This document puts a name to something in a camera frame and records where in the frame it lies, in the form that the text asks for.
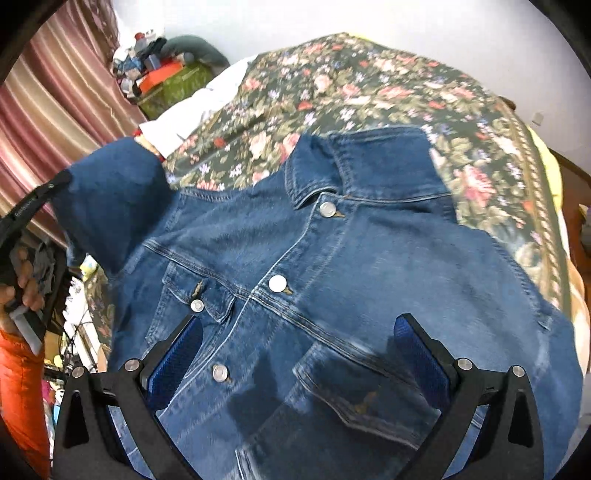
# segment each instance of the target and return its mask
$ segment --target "floral bedspread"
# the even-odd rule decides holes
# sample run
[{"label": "floral bedspread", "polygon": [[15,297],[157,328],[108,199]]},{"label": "floral bedspread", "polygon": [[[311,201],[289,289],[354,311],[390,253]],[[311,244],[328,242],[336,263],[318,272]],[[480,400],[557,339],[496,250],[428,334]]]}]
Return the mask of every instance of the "floral bedspread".
[{"label": "floral bedspread", "polygon": [[569,316],[557,216],[527,128],[475,79],[436,60],[344,33],[262,54],[236,98],[164,168],[173,187],[244,189],[277,171],[304,132],[395,124],[427,134],[458,221],[497,238]]}]

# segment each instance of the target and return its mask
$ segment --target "pink curtain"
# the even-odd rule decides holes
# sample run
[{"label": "pink curtain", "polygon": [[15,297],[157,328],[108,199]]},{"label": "pink curtain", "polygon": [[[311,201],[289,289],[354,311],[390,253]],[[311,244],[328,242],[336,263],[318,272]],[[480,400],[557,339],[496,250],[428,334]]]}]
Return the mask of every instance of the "pink curtain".
[{"label": "pink curtain", "polygon": [[[145,120],[110,73],[117,36],[111,0],[69,0],[22,52],[0,87],[0,214]],[[61,239],[49,208],[33,223]]]}]

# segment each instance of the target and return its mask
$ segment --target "finger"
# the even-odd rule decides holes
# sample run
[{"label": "finger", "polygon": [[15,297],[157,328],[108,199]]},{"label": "finger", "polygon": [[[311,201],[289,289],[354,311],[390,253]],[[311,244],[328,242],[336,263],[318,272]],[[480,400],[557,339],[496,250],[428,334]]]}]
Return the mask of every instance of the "finger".
[{"label": "finger", "polygon": [[22,263],[21,274],[18,276],[18,286],[25,288],[33,275],[33,265],[28,260]]},{"label": "finger", "polygon": [[37,298],[37,290],[37,282],[32,278],[29,280],[24,292],[22,293],[22,304],[31,308],[31,305],[33,305],[35,299]]},{"label": "finger", "polygon": [[11,301],[14,298],[14,294],[14,287],[0,285],[0,305],[4,307],[4,305],[6,305],[9,301]]},{"label": "finger", "polygon": [[21,261],[23,261],[23,262],[24,262],[24,261],[27,259],[27,257],[29,256],[29,252],[28,252],[28,250],[27,250],[25,247],[21,247],[21,248],[19,248],[19,249],[18,249],[18,251],[17,251],[17,254],[18,254],[18,258],[19,258],[19,260],[21,260]]},{"label": "finger", "polygon": [[39,294],[35,296],[33,303],[30,306],[30,309],[34,312],[41,310],[45,306],[45,300],[43,299],[43,295]]}]

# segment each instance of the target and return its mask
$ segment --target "white wall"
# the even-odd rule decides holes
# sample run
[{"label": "white wall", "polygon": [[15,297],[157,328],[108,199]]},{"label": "white wall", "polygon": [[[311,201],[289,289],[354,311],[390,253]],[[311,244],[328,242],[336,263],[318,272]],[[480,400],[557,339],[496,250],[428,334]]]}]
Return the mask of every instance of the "white wall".
[{"label": "white wall", "polygon": [[113,1],[131,33],[199,35],[230,62],[339,31],[433,57],[512,99],[524,121],[542,112],[542,139],[591,173],[591,79],[527,0]]}]

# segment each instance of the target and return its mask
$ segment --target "metal button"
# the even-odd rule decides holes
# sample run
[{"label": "metal button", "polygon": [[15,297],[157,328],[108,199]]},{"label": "metal button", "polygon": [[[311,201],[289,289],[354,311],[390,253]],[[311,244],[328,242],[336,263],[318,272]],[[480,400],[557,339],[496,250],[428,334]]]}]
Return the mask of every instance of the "metal button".
[{"label": "metal button", "polygon": [[84,367],[76,367],[72,370],[72,376],[74,378],[80,378],[82,375],[84,375]]},{"label": "metal button", "polygon": [[205,305],[199,299],[195,299],[191,302],[191,310],[194,311],[195,313],[202,312],[204,308],[205,308]]},{"label": "metal button", "polygon": [[511,370],[516,377],[523,377],[525,375],[525,370],[519,365],[514,366]]},{"label": "metal button", "polygon": [[131,360],[127,360],[125,362],[125,369],[128,372],[135,372],[139,368],[139,360],[136,358],[132,358]]},{"label": "metal button", "polygon": [[320,214],[324,218],[330,218],[336,213],[336,205],[332,202],[324,202],[320,205]]},{"label": "metal button", "polygon": [[467,358],[460,358],[457,361],[457,366],[459,366],[462,370],[470,370],[472,369],[473,364]]},{"label": "metal button", "polygon": [[269,288],[275,293],[284,291],[287,286],[287,280],[283,275],[274,275],[269,279]]},{"label": "metal button", "polygon": [[212,373],[213,379],[217,383],[225,382],[228,379],[228,368],[226,367],[226,365],[214,365]]}]

